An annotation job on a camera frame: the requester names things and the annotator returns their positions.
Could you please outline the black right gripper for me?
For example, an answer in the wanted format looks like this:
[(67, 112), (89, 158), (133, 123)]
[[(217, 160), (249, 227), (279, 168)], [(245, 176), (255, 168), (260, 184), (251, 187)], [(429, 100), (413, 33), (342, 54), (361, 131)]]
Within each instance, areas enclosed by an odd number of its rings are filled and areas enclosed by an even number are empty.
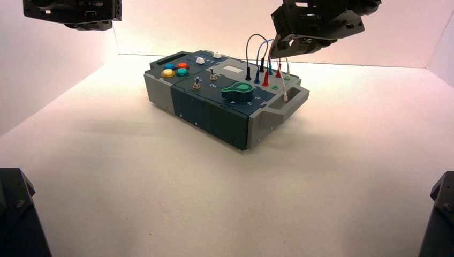
[(313, 54), (364, 32), (355, 7), (351, 1), (283, 1), (271, 14), (277, 35), (270, 59)]

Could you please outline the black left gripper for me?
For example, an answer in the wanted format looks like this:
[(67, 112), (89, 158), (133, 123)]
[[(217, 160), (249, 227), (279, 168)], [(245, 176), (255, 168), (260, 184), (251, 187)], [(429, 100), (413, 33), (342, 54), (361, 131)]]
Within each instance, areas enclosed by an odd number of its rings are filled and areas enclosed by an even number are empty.
[(23, 1), (24, 16), (79, 31), (107, 31), (122, 20), (121, 0)]

